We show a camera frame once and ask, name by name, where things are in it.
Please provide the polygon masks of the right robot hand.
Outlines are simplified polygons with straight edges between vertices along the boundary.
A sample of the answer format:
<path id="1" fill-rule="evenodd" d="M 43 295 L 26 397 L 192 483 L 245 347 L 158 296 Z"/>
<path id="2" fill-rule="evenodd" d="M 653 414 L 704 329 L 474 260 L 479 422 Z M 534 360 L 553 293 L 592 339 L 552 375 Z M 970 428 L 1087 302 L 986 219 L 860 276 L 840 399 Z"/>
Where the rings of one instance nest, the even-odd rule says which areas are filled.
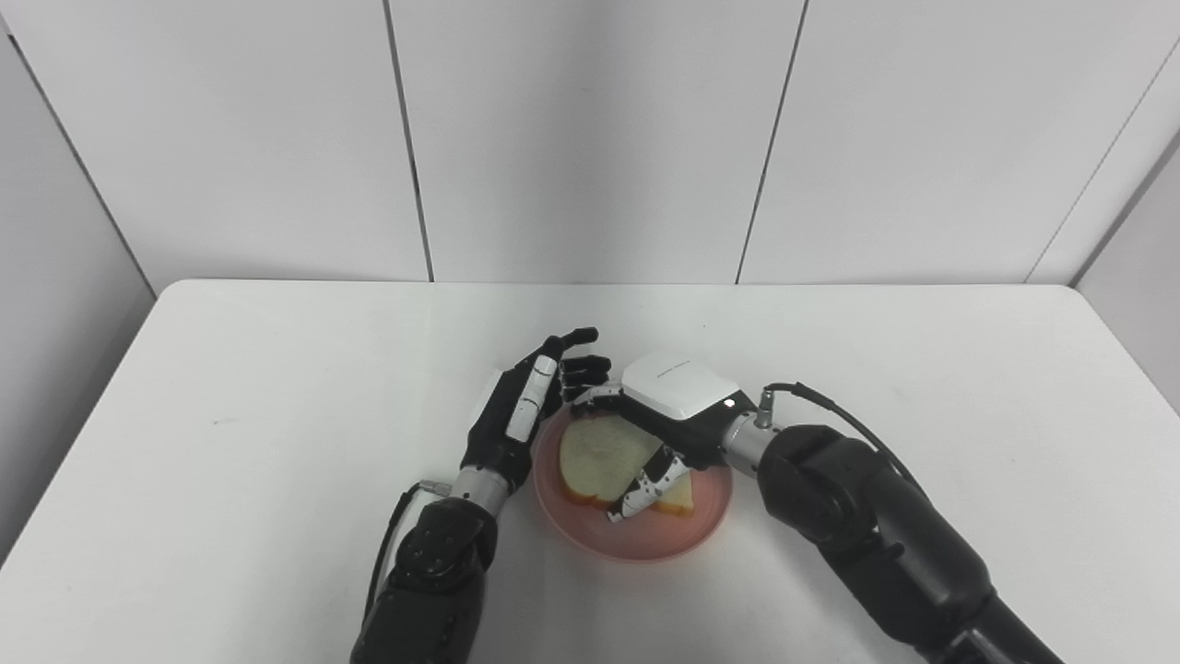
<path id="1" fill-rule="evenodd" d="M 620 381 L 565 387 L 563 395 L 573 412 L 615 413 L 660 441 L 607 509 L 612 524 L 653 507 L 688 472 L 723 466 L 726 432 L 755 409 L 738 383 L 671 351 L 636 359 Z"/>

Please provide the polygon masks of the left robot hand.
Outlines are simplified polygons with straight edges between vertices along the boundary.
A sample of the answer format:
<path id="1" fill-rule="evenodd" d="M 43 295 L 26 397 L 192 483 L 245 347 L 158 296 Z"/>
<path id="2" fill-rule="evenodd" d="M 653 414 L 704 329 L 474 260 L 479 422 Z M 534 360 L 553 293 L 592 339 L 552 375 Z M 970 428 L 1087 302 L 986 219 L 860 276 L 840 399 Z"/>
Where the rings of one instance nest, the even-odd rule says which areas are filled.
<path id="1" fill-rule="evenodd" d="M 532 468 L 531 446 L 542 421 L 564 405 L 605 384 L 611 360 L 568 357 L 566 353 L 599 338 L 598 328 L 579 327 L 549 336 L 538 349 L 499 375 L 476 425 L 468 429 L 461 469 L 489 471 L 504 480 L 509 494 Z"/>

